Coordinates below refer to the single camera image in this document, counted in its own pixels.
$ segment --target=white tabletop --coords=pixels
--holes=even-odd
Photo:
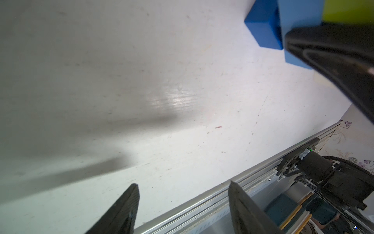
[[[136,226],[337,122],[350,102],[260,48],[252,1],[0,3],[0,232]]]

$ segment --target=floral wallpaper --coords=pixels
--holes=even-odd
[[[374,174],[374,125],[351,106],[319,154],[344,158]]]

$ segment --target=metal edge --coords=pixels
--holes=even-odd
[[[276,167],[266,167],[263,170],[255,173],[254,175],[250,176],[251,180],[246,179],[245,181],[240,182],[240,186],[243,188],[244,191],[248,191],[251,187],[256,186],[257,184],[261,183],[263,180],[267,180],[271,175],[275,173]],[[178,222],[175,225],[173,225],[175,222],[169,223],[166,227],[168,230],[164,231],[161,227],[158,229],[155,233],[166,233],[173,231],[181,231],[181,229],[191,225],[192,223],[197,222],[198,220],[201,220],[206,215],[211,214],[215,209],[220,208],[221,206],[224,206],[228,204],[229,202],[229,196],[227,190],[219,193],[217,196],[213,197],[212,199],[209,199],[207,202],[202,203],[198,205],[196,208],[193,209],[192,212],[188,212],[184,214],[184,216],[188,215],[188,219],[182,223]]]
[[[326,136],[328,136],[328,135],[331,135],[335,130],[336,130],[336,128],[338,127],[339,125],[336,125],[335,127],[333,127],[333,128],[331,128],[330,130],[328,130],[328,131],[326,131],[325,133],[323,133],[323,134],[321,134],[320,136],[319,136],[319,138],[320,139],[322,139],[322,138],[324,138],[324,137],[326,137]]]
[[[357,222],[356,224],[359,224],[362,227],[364,227],[366,231],[369,231],[370,233],[374,233],[374,224],[370,222],[368,219],[366,219],[365,217],[363,217],[361,213],[354,214],[351,210],[345,210],[345,213],[347,213],[354,220],[356,220]]]
[[[260,177],[253,179],[251,183],[242,187],[243,190],[249,196],[253,196],[254,194],[257,194],[258,192],[258,190],[256,189],[257,185],[261,183],[268,183],[270,177],[274,177],[274,178],[277,177],[275,176],[276,174],[275,169],[276,167],[274,167],[272,170],[268,171],[267,173],[264,173]],[[217,204],[214,204],[213,206],[206,208],[203,212],[196,215],[196,217],[194,216],[190,220],[186,221],[184,224],[181,224],[180,226],[175,228],[174,230],[177,229],[175,233],[179,233],[179,234],[200,233],[201,231],[207,229],[210,225],[216,223],[219,219],[221,219],[228,213],[230,213],[230,208],[229,208],[229,197],[227,194],[227,196],[221,201],[219,201]]]
[[[256,172],[262,170],[263,168],[267,167],[269,164],[274,163],[275,161],[281,159],[284,155],[290,153],[294,149],[304,145],[305,143],[309,142],[315,137],[320,137],[321,135],[325,134],[332,128],[338,126],[342,120],[339,120],[337,123],[323,129],[322,131],[319,131],[318,133],[300,141],[299,143],[281,151],[280,153],[264,160],[263,162],[243,171],[242,173],[234,176],[233,178],[217,185],[216,187],[209,189],[208,191],[198,195],[197,197],[187,201],[186,203],[181,204],[180,206],[177,206],[176,208],[150,220],[149,222],[137,227],[134,230],[134,234],[148,234],[157,231],[157,229],[162,228],[163,226],[167,225],[168,223],[171,223],[175,221],[176,219],[179,219],[182,215],[188,213],[189,211],[193,210],[196,206],[201,205],[202,203],[206,202],[207,200],[211,199],[212,197],[216,196],[217,194],[228,190],[230,182],[234,181],[236,183],[240,183],[246,178],[250,177],[251,175],[255,174]]]

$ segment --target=blue foam block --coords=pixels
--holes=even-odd
[[[259,46],[283,49],[276,0],[256,0],[244,23]]]
[[[282,39],[293,28],[318,26],[322,22],[324,0],[278,0]],[[304,62],[284,51],[287,63],[311,69]]]
[[[281,223],[296,209],[297,203],[285,194],[279,195],[266,208],[265,213],[277,225]]]

